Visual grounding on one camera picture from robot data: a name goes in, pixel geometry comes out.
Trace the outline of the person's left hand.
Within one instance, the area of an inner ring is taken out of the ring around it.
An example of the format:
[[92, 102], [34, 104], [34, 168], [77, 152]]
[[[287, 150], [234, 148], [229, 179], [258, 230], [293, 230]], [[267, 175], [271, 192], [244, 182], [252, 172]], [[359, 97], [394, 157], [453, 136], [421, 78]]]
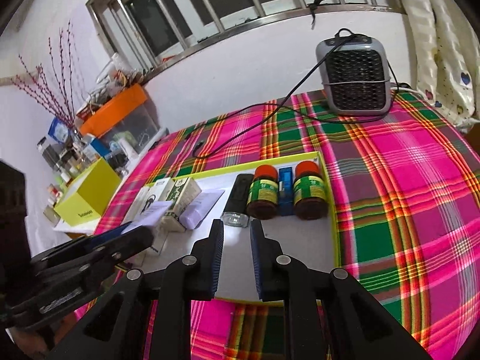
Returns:
[[[72, 312], [66, 315], [62, 320], [55, 323], [53, 330], [54, 345], [58, 345], [64, 336], [72, 330], [77, 324], [77, 315]], [[24, 331], [18, 328], [9, 328], [8, 332], [15, 345], [19, 348], [26, 359], [45, 359], [49, 354], [47, 342], [37, 331]]]

